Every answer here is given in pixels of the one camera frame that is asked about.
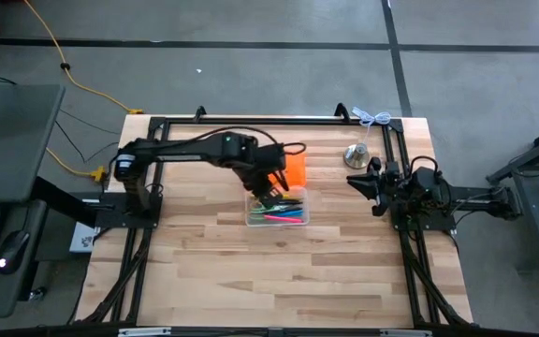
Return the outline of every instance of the cable connector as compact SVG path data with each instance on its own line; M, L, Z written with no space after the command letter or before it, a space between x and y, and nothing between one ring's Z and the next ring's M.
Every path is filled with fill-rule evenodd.
M89 173L96 183L101 183L108 176L105 167L100 166L96 170Z

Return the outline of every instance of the gray floor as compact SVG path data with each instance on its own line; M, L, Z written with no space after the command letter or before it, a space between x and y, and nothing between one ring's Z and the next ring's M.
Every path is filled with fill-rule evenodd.
M378 0L33 0L59 37L186 41L387 42ZM539 0L391 0L401 43L539 45ZM0 6L10 37L44 37L21 4ZM338 102L401 115L389 51L64 48L76 79L149 113L330 115ZM413 115L427 117L436 154L452 184L486 186L484 177L539 135L539 53L401 55ZM124 112L69 85L53 48L0 47L0 76L20 83L67 84L63 107L119 131ZM117 140L60 115L86 155ZM50 146L77 169L84 164L59 130ZM46 157L45 177L70 191L96 186ZM523 220L475 214L459 228L460 258L476 323L539 332L539 272L519 276L534 253ZM84 260L42 272L51 293L0 320L3 327L67 321Z

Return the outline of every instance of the computer mouse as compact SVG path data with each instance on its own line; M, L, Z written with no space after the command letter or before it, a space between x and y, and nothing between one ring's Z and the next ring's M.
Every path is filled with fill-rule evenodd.
M18 270L22 264L22 257L30 234L25 230L16 230L9 233L0 246L0 272L4 275Z

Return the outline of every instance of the yellow cable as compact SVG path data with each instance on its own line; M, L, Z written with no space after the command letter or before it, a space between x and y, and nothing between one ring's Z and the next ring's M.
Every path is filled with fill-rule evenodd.
M28 0L24 0L24 3L30 8L30 10L33 12L33 14L35 14L36 18L41 22L41 24L43 24L43 27L45 28L45 30L47 30L47 33L49 33L49 36L51 37L51 40L53 41L53 44L55 44L55 47L57 48L57 51L60 53L60 57L62 58L62 62L67 64L66 58L64 57L64 53L62 52L62 49L60 48L59 43L57 43L57 40L53 36L53 33L51 32L51 29L49 28L47 23L43 20L43 18L41 18L40 15L38 15L38 13L36 12L36 9L28 2ZM70 75L70 71L68 69L64 68L64 72L66 73L66 75L70 79L70 81L74 85L76 85L77 87L81 88L82 90L87 91L87 92L92 93L92 94L95 94L95 95L100 95L100 96L103 96L103 97L107 98L108 100L110 100L113 103L115 103L115 104L119 105L120 107L122 107L129 114L143 113L142 109L130 109L126 105L122 104L122 102L120 102L119 100L113 98L110 95L98 92L95 89L92 89L92 88L89 88L87 86L84 86L82 84L77 83L76 81L74 81L74 78L72 78L72 75Z
M55 154L50 148L46 148L47 152L49 154L51 154L51 156L53 157L53 159L55 159L55 161L57 162L57 164L59 164L62 168L64 169L67 169L69 172L71 172L72 174L75 174L77 176L81 176L81 177L90 177L91 176L91 172L80 172L80 171L77 171L73 168L71 168L70 166L64 164L64 162L62 161L62 159L60 159L60 157L57 156L57 154Z

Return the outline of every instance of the wooden table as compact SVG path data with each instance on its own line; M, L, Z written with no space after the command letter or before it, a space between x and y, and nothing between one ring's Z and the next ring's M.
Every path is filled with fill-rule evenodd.
M145 138L150 118L127 116L120 146ZM403 125L410 158L434 156L427 120L407 118ZM170 138L190 139L215 127L172 125ZM230 169L207 163L166 164L164 206L153 234L138 324L411 327L399 236L391 228L389 214L371 216L372 202L345 179L363 172L346 167L342 153L363 140L366 129L350 125L259 128L280 142L307 144L311 223L248 228L243 188ZM261 143L268 142L262 135L255 136ZM396 138L392 141L398 149ZM371 131L369 149L385 161L379 129ZM109 190L122 187L114 181ZM125 235L126 230L113 229L96 242L77 319L90 314L116 281ZM426 244L435 284L471 321L455 246L440 232L426 232ZM423 287L418 292L428 317ZM124 308L130 301L126 297Z

